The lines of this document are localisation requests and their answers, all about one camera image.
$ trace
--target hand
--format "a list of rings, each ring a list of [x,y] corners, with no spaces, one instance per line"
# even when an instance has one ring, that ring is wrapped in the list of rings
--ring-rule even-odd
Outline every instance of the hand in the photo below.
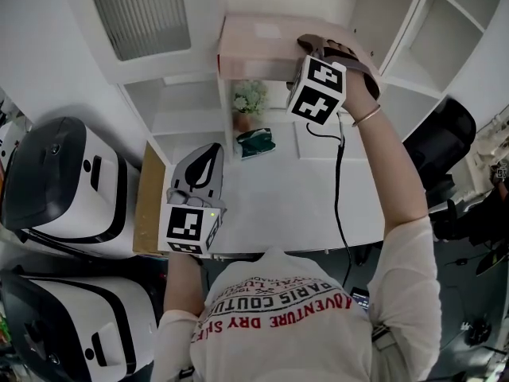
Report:
[[[355,56],[348,48],[343,45],[338,45],[334,41],[329,40],[328,45],[338,51],[343,51]],[[344,109],[355,121],[359,121],[375,110],[377,106],[376,100],[366,88],[364,74],[352,69],[347,70],[347,99],[343,104]]]
[[[502,178],[497,177],[496,175],[498,168],[499,168],[498,165],[490,167],[490,182],[493,184],[494,187],[497,187],[503,181]]]

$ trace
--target white desk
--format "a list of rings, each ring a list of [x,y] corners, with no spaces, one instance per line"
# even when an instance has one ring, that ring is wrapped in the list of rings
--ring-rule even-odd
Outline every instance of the white desk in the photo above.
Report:
[[[342,248],[334,217],[337,141],[306,132],[308,154],[318,140],[324,148],[315,148],[317,154],[332,158],[299,159],[293,123],[266,126],[272,129],[274,151],[224,167],[221,199],[227,212],[210,252],[256,253],[270,246],[285,251]],[[383,238],[383,215],[357,130],[345,129],[340,219],[349,245],[368,244]],[[169,169],[166,176],[168,188]]]

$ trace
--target white cabinet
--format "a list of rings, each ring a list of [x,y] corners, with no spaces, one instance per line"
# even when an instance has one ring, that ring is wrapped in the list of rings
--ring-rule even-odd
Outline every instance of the white cabinet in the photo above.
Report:
[[[465,64],[469,58],[475,59],[476,47],[481,45],[499,4],[499,0],[343,0],[338,14],[325,9],[335,8],[336,3],[313,1],[306,6],[309,17],[319,17],[348,28],[379,70],[380,103],[402,139],[454,90],[457,85],[453,81],[457,78],[464,80],[465,72],[472,73],[471,68],[464,72]],[[258,12],[264,14],[302,14],[300,0],[227,0],[228,7],[241,14],[250,13],[257,3]],[[238,63],[230,61],[233,64],[230,68],[235,72],[239,66],[250,64],[256,56],[264,56],[263,61],[270,58],[270,53],[264,49],[256,51],[252,38],[251,46],[248,40],[242,40],[242,33],[247,36],[256,33],[255,29],[248,29],[249,21],[253,27],[256,25],[253,17],[244,18],[245,22],[237,27],[244,31],[227,34],[235,39],[229,41],[231,58],[240,59]],[[267,16],[260,18],[263,21],[270,19]],[[284,33],[289,25],[279,19],[275,17],[274,24]],[[280,46],[274,49],[276,56],[285,51],[283,45],[282,40],[274,39],[274,47]],[[284,57],[284,61],[288,63],[293,55],[290,51],[285,51],[288,57]],[[241,61],[243,55],[248,58],[244,64]],[[277,60],[274,58],[274,68],[283,63],[283,57],[280,62]],[[267,84],[270,108],[259,126],[293,123],[282,111],[288,95],[284,81],[267,81]],[[207,70],[196,72],[190,65],[186,72],[124,84],[121,89],[146,126],[150,142],[159,154],[164,154],[169,164],[177,163],[183,150],[192,150],[205,140],[224,144],[227,159],[232,160],[231,81],[217,79],[214,72]],[[304,155],[301,158],[335,157],[335,150],[328,149],[328,144],[318,145],[313,140],[313,143],[306,140],[302,133],[300,138],[296,135],[293,139],[294,145],[301,147]],[[352,154],[362,152],[353,150]]]
[[[111,84],[215,72],[225,0],[68,0]]]

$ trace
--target black office chair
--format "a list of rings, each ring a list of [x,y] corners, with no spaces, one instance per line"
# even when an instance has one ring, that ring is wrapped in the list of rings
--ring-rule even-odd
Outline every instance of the black office chair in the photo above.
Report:
[[[447,174],[470,151],[476,138],[476,121],[459,102],[446,98],[403,143],[426,190],[428,208],[453,195],[454,181]],[[373,247],[356,249],[356,264],[367,262]]]
[[[465,371],[463,371],[463,372],[457,373],[456,375],[442,376],[440,378],[427,379],[425,382],[430,382],[432,380],[433,381],[435,381],[435,380],[449,380],[450,382],[466,382],[467,373]]]

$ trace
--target person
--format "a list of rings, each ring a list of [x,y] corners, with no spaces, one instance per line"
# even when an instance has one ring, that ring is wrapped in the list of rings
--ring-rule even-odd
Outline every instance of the person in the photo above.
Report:
[[[426,379],[441,339],[432,228],[418,173],[377,106],[348,70],[344,107],[359,122],[385,219],[368,313],[315,262],[277,248],[231,263],[204,301],[200,266],[172,253],[153,382]]]
[[[435,236],[439,240],[461,240],[468,237],[472,245],[488,241],[492,243],[506,239],[509,235],[509,197],[507,186],[509,178],[497,177],[497,166],[490,171],[493,191],[480,204],[454,219],[439,220],[434,225]]]

